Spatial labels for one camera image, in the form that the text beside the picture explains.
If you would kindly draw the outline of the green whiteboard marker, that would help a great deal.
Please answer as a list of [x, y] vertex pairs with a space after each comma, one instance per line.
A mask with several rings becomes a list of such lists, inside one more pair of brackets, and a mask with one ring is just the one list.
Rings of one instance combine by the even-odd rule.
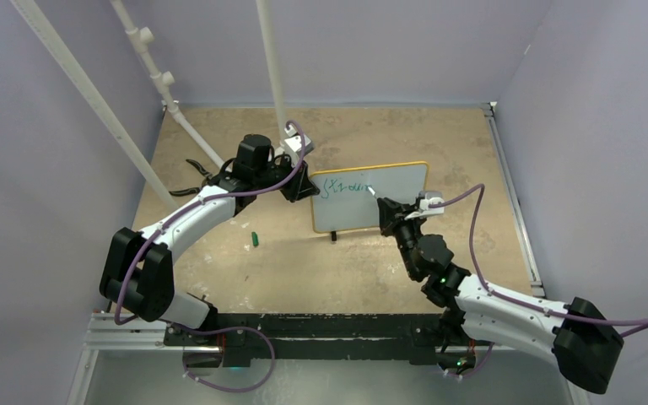
[[367, 189], [368, 193], [369, 193], [369, 194], [370, 194], [374, 199], [377, 199], [376, 191], [375, 191], [375, 189], [374, 189], [372, 186], [367, 186], [366, 189]]

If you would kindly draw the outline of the yellow framed whiteboard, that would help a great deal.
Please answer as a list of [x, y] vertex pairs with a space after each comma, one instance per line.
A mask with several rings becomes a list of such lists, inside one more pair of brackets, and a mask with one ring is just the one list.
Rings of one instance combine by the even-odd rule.
[[317, 234], [365, 230], [379, 226], [377, 197], [413, 203], [426, 188], [429, 164], [425, 161], [317, 171], [310, 175], [320, 194], [310, 198], [312, 229]]

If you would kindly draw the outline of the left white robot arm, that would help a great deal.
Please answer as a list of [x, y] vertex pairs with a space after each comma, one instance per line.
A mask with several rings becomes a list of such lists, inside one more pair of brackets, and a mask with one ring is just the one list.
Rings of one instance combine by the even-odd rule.
[[287, 124], [289, 136], [277, 153], [271, 140], [247, 134], [236, 156], [206, 180], [186, 205], [141, 230], [119, 229], [112, 237], [100, 279], [100, 294], [144, 321], [168, 321], [185, 328], [198, 345], [218, 333], [218, 310], [203, 298], [177, 289], [174, 266], [210, 230], [227, 222], [257, 196], [279, 191], [295, 203], [318, 194], [304, 157], [311, 139]]

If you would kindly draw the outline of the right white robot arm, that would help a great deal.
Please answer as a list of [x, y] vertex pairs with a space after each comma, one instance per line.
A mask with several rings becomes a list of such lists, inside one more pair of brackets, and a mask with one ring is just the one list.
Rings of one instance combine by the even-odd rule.
[[594, 304], [579, 297], [540, 299], [488, 283], [454, 263], [442, 235], [422, 232], [422, 209], [388, 197], [376, 203], [381, 234], [395, 239], [408, 276], [443, 309], [446, 341], [498, 343], [555, 365], [581, 389], [607, 392], [624, 339]]

